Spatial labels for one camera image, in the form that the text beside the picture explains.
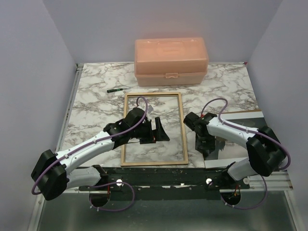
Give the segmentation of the rectangular picture frame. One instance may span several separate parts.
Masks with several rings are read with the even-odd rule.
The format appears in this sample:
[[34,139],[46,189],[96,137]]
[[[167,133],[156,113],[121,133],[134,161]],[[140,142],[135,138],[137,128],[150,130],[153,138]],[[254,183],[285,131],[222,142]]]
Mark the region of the rectangular picture frame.
[[143,96],[154,108],[152,123],[159,117],[170,141],[122,146],[120,163],[123,167],[167,166],[188,164],[182,97],[179,92],[126,93],[124,115],[136,106],[136,99]]

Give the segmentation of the glossy photo print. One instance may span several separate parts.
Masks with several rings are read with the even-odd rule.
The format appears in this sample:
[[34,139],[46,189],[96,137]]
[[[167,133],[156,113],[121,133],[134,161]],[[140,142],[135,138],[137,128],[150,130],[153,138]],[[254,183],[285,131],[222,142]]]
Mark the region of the glossy photo print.
[[[255,118],[237,118],[229,119],[232,123],[239,124],[241,126],[262,128],[267,123],[263,117]],[[247,150],[229,140],[221,137],[216,137],[215,149],[205,159],[206,168],[226,167],[232,162],[241,161],[248,157]]]

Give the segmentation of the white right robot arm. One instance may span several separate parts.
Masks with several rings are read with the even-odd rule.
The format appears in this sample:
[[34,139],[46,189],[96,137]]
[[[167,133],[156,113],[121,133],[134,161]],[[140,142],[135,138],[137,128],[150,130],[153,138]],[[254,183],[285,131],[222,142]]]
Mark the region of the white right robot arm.
[[231,189],[248,176],[268,177],[287,157],[275,133],[267,126],[260,129],[244,127],[213,113],[198,116],[193,112],[186,115],[183,123],[195,132],[195,149],[203,157],[215,150],[217,137],[247,150],[246,159],[229,164],[216,179],[212,179],[208,184],[212,188]]

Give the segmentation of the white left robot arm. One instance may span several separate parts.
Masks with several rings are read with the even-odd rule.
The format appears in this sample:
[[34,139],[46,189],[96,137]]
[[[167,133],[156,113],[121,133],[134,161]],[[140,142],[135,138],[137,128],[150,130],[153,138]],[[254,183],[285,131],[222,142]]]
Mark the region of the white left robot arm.
[[31,173],[34,181],[32,194],[42,194],[49,201],[68,188],[92,186],[102,190],[107,183],[106,177],[95,167],[79,174],[79,167],[100,154],[129,143],[131,139],[138,139],[140,144],[169,141],[159,117],[155,118],[155,126],[153,129],[144,110],[135,107],[125,118],[107,124],[100,133],[73,148],[57,153],[44,151]]

